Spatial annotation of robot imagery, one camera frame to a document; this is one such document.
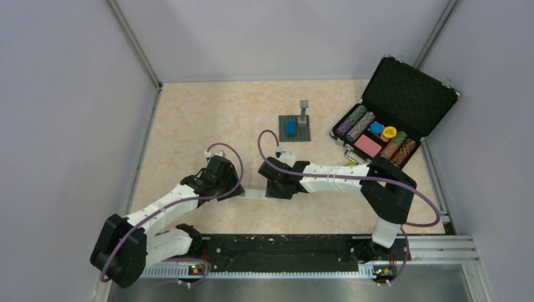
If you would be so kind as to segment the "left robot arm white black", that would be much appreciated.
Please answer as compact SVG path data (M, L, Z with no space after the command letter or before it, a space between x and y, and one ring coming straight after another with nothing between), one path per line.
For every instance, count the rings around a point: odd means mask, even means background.
M90 264L106 280L131 286L146 268L172 256L194 260L202 252L200 234L190 226L166 227L213 199L243 193L235 165L220 154L211 156L199 173L186 176L163 197L126 215L113 214L103 223Z

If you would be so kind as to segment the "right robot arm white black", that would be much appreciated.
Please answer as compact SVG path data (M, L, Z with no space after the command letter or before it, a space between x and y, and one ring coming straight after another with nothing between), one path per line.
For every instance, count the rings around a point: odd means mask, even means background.
M297 193L337 192L363 196L378 216L369 242L370 253L386 259L407 223L416 181L383 157L356 166L326 166L309 161L288 165L268 157L258 169L272 197L292 199Z

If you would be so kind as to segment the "white remote control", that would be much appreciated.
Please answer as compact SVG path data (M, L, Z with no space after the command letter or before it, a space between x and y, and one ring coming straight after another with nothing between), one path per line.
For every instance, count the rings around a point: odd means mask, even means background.
M266 191L259 189L245 189L241 194L241 197L254 200L269 200L269 197L266 195Z

